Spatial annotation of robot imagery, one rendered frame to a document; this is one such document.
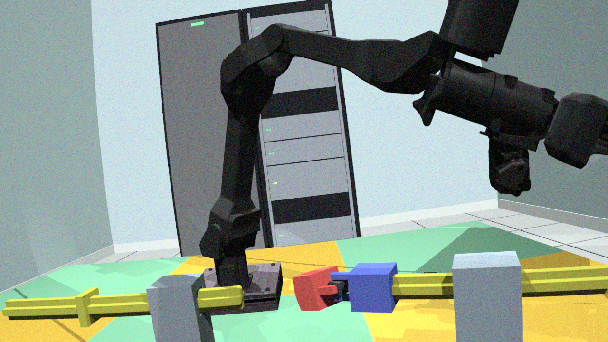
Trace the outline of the yellow bar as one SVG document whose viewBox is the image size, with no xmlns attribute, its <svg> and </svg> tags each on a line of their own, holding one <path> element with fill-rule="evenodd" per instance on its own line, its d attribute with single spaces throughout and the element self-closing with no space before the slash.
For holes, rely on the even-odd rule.
<svg viewBox="0 0 608 342">
<path fill-rule="evenodd" d="M 143 294 L 100 296 L 98 287 L 75 297 L 10 299 L 9 320 L 79 318 L 80 328 L 102 317 L 152 317 L 156 342 L 215 342 L 210 312 L 245 307 L 242 286 L 206 288 L 203 272 L 163 275 Z"/>
</svg>

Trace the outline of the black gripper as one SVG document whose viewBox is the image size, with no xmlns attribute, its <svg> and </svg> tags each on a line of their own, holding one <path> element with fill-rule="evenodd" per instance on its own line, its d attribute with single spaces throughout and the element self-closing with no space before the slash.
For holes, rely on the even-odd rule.
<svg viewBox="0 0 608 342">
<path fill-rule="evenodd" d="M 476 124 L 507 135 L 544 139 L 553 158 L 582 169 L 592 154 L 608 155 L 608 101 L 555 91 L 494 72 L 494 88 Z"/>
</svg>

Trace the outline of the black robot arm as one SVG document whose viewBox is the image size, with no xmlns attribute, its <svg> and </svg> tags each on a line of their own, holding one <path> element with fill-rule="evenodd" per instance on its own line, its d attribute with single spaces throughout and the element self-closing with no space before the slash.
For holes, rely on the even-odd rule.
<svg viewBox="0 0 608 342">
<path fill-rule="evenodd" d="M 455 53 L 482 61 L 500 55 L 519 0 L 448 3 L 439 33 L 430 30 L 406 41 L 352 40 L 275 22 L 224 58 L 221 93 L 228 121 L 221 195 L 199 243 L 202 256 L 214 258 L 213 288 L 251 285 L 245 249 L 255 246 L 261 231 L 261 210 L 251 199 L 260 114 L 276 78 L 287 71 L 294 56 L 345 68 L 386 93 L 424 91 L 423 97 L 413 100 L 424 126 L 431 125 L 435 110 L 478 122 L 491 98 L 495 74 L 456 59 Z M 529 191 L 528 150 L 536 152 L 539 139 L 488 128 L 480 134 L 489 138 L 491 186 L 516 197 Z"/>
</svg>

